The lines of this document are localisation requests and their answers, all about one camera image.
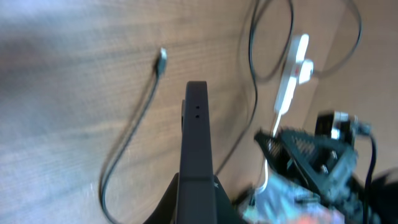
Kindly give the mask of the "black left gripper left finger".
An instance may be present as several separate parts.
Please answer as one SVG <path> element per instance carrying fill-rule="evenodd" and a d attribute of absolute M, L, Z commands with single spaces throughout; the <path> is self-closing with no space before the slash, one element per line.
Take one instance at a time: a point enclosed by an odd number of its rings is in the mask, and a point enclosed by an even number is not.
<path fill-rule="evenodd" d="M 178 178 L 176 173 L 160 202 L 156 206 L 152 214 L 147 218 L 144 224 L 170 224 L 174 221 L 175 207 L 177 204 Z"/>

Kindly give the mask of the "black Galaxy smartphone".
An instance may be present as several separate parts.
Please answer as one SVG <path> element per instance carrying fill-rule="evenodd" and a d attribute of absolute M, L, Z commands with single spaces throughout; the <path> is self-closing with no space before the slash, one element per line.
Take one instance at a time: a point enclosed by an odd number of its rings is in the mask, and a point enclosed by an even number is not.
<path fill-rule="evenodd" d="M 217 222 L 207 83 L 186 85 L 176 223 Z"/>

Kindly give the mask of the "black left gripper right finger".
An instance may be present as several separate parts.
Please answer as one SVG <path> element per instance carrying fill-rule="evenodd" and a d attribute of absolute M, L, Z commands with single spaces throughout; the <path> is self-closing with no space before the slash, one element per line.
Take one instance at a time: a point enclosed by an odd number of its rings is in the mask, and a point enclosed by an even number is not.
<path fill-rule="evenodd" d="M 245 224 L 231 204 L 217 176 L 214 176 L 217 224 Z"/>

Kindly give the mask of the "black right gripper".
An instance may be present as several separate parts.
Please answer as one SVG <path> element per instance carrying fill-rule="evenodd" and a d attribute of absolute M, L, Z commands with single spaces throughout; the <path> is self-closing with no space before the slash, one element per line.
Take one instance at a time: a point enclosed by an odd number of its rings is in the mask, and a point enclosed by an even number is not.
<path fill-rule="evenodd" d="M 254 140 L 274 172 L 318 194 L 323 205 L 338 210 L 347 222 L 382 222 L 370 202 L 370 183 L 360 184 L 353 176 L 358 160 L 354 146 L 294 129 L 275 136 L 258 130 Z"/>

